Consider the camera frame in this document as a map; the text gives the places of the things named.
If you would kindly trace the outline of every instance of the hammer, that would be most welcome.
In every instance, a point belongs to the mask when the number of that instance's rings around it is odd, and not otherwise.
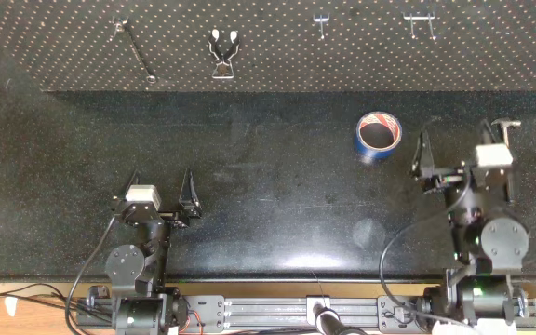
[[[520,127],[522,123],[518,120],[510,120],[509,118],[499,118],[491,122],[491,124],[498,125],[498,127],[502,131],[503,143],[506,145],[506,147],[510,148],[510,141],[508,140],[508,129]],[[504,195],[508,203],[510,204],[514,203],[515,201],[514,176],[511,171],[508,172],[508,174],[506,175],[506,185],[504,187]]]

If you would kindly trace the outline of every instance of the round stain on table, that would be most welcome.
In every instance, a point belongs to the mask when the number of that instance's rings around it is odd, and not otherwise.
[[[395,142],[395,137],[390,129],[378,123],[366,125],[359,131],[361,139],[370,147],[383,149]]]

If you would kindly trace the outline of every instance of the pegboard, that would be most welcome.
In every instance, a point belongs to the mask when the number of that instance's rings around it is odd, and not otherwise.
[[[239,31],[234,79],[211,78],[213,28],[222,50]],[[536,90],[536,1],[0,0],[0,46],[45,91]]]

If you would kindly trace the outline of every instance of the blue tape roll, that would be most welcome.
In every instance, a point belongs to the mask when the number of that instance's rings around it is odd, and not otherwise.
[[[365,114],[355,130],[357,151],[369,158],[384,158],[392,154],[402,138],[398,120],[385,112]]]

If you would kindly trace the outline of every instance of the black tabletop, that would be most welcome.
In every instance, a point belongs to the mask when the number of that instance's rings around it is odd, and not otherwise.
[[[186,168],[204,218],[173,232],[168,280],[373,280],[384,243],[444,207],[408,175],[435,116],[440,166],[471,157],[481,119],[522,121],[515,212],[530,228],[524,277],[536,279],[536,92],[45,94],[12,78],[0,78],[0,281],[73,279],[134,169],[171,208]],[[395,115],[403,135],[368,166],[354,135],[372,111]],[[133,238],[116,225],[87,279],[106,280],[108,253]],[[386,273],[439,277],[452,252],[440,217],[399,240]]]

